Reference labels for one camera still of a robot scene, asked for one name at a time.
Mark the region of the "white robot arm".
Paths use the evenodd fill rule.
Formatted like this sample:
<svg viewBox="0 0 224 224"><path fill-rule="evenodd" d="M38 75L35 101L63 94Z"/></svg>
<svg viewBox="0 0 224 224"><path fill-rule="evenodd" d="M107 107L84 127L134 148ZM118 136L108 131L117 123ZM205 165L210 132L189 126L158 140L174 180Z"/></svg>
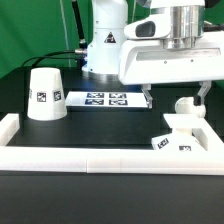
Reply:
<svg viewBox="0 0 224 224"><path fill-rule="evenodd" d="M92 0L93 40L85 75L140 85L199 82L198 104L224 80L224 31L204 22L205 0L137 0L150 15L129 24L126 0Z"/></svg>

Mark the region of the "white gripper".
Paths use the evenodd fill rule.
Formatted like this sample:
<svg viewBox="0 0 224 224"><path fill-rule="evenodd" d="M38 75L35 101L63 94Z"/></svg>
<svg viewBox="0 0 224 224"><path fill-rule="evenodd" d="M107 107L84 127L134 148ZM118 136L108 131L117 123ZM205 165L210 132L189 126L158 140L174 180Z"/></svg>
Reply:
<svg viewBox="0 0 224 224"><path fill-rule="evenodd" d="M165 15L151 15L124 28L126 41L119 57L119 81L142 85L149 109L150 84L200 82L194 105L204 104L213 80L224 79L224 31L173 23Z"/></svg>

